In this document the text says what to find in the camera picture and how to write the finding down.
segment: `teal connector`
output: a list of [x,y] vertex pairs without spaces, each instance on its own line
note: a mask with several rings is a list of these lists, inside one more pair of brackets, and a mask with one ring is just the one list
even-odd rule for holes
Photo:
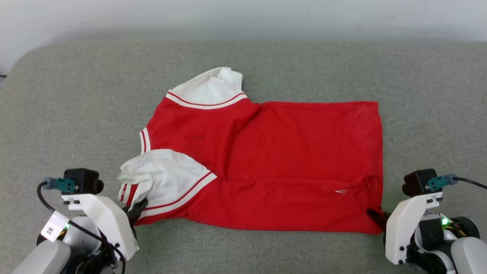
[[76,190],[76,182],[70,179],[64,178],[45,178],[46,189],[57,189],[62,192],[74,193]]
[[428,180],[428,184],[425,186],[429,191],[436,191],[440,188],[444,188],[447,185],[454,185],[458,183],[457,180],[453,180],[456,177],[455,174],[448,174],[440,177],[436,177]]

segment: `cable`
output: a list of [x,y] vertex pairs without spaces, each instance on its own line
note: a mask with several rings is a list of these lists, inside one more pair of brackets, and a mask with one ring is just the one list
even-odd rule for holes
[[459,238],[462,237],[462,233],[460,232],[460,230],[458,229],[458,227],[454,226],[453,225],[453,229],[455,230],[455,232],[457,232],[457,234],[459,235]]
[[461,234],[462,234],[464,237],[466,237],[466,236],[467,236],[467,235],[465,235],[465,233],[463,233],[463,231],[462,231],[462,227],[461,227],[461,226],[459,226],[459,225],[457,225],[457,224],[455,224],[455,223],[453,224],[453,226],[454,226],[455,228],[457,228],[457,229],[458,229],[458,232],[460,232],[460,233],[461,233]]
[[47,182],[42,182],[40,183],[38,186],[37,186],[37,196],[39,197],[39,200],[40,202],[45,206],[47,207],[47,209],[49,209],[52,213],[54,213],[54,211],[56,211],[56,209],[54,209],[54,207],[52,207],[47,201],[46,199],[44,199],[44,197],[42,196],[42,186],[44,185],[47,185]]
[[[37,196],[39,197],[39,200],[42,202],[42,204],[47,208],[49,209],[51,212],[54,212],[56,211],[56,209],[54,209],[54,207],[52,207],[45,199],[44,197],[42,196],[42,186],[46,185],[47,182],[42,182],[40,183],[38,186],[37,186]],[[122,273],[121,274],[125,274],[125,257],[123,256],[122,252],[120,252],[120,250],[118,248],[116,248],[114,245],[112,245],[109,241],[93,234],[91,231],[85,229],[84,227],[78,225],[77,223],[69,220],[68,221],[68,224],[76,227],[77,229],[81,230],[82,232],[88,234],[89,236],[99,240],[100,242],[108,245],[111,249],[113,249],[115,252],[117,252],[117,254],[120,256],[120,261],[122,262]]]
[[476,181],[472,181],[470,179],[465,179],[465,178],[462,178],[462,177],[453,177],[452,179],[453,180],[457,180],[457,181],[464,181],[464,182],[467,182],[467,183],[471,183],[472,185],[476,185],[476,186],[479,186],[481,188],[487,189],[487,186],[486,185],[483,185],[481,183],[477,183]]

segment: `gray table surface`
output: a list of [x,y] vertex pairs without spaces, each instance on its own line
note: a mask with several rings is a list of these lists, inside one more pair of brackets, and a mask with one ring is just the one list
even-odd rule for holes
[[[206,70],[243,73],[254,102],[376,100],[384,129],[383,208],[406,199],[417,169],[487,183],[487,44],[452,42],[86,41],[34,50],[0,91],[0,273],[35,246],[50,216],[36,186],[67,168],[98,170],[103,194],[140,153],[169,88]],[[487,192],[461,183],[441,212],[487,232]],[[60,194],[46,192],[68,216]],[[413,273],[384,256],[382,235],[237,231],[180,220],[137,228],[127,273]]]

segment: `white label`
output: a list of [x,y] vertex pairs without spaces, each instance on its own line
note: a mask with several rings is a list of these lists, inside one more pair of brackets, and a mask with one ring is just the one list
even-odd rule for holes
[[54,211],[53,215],[49,218],[47,224],[44,226],[40,234],[49,241],[54,242],[64,230],[64,227],[68,222],[69,219],[63,214]]

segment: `red stripe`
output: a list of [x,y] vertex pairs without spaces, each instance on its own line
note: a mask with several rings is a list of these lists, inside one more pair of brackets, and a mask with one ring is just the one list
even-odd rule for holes
[[242,93],[239,93],[239,94],[235,95],[234,97],[232,97],[231,99],[228,99],[228,100],[226,100],[225,102],[218,103],[218,104],[197,104],[197,103],[191,103],[191,102],[188,102],[188,101],[186,101],[186,100],[183,100],[181,97],[179,97],[179,96],[175,95],[175,94],[174,94],[174,93],[172,93],[172,92],[168,92],[168,94],[171,94],[172,96],[174,96],[174,97],[178,98],[179,100],[181,100],[181,101],[183,101],[183,102],[185,102],[185,103],[188,103],[188,104],[192,104],[192,105],[198,105],[198,106],[218,106],[218,105],[221,105],[221,104],[228,103],[228,102],[232,101],[233,99],[237,98],[238,96],[240,96],[240,95],[242,95],[242,94],[245,94],[245,93],[243,93],[243,92],[242,92]]
[[138,187],[139,185],[132,185],[132,187],[130,188],[130,194],[129,194],[129,199],[127,200],[127,206],[132,205],[133,195],[135,194],[135,191],[137,190]]
[[144,153],[146,153],[147,145],[146,145],[146,135],[144,134],[144,131],[142,131],[142,139],[144,140]]
[[125,191],[127,190],[127,184],[123,186],[123,191],[122,191],[122,196],[120,196],[120,201],[123,202],[123,195],[125,194]]
[[165,204],[165,205],[160,205],[160,206],[153,206],[153,207],[147,207],[144,209],[145,210],[151,210],[151,209],[156,209],[156,208],[161,208],[161,207],[165,207],[165,206],[170,206],[172,204],[175,204],[177,202],[179,202],[182,198],[184,198],[189,192],[191,192],[191,190],[193,190],[193,188],[195,188],[204,178],[206,178],[208,175],[211,174],[211,171],[208,172],[205,176],[203,176],[201,179],[199,179],[183,196],[181,196],[181,198],[177,199],[176,201],[172,202],[172,203],[169,203],[169,204]]

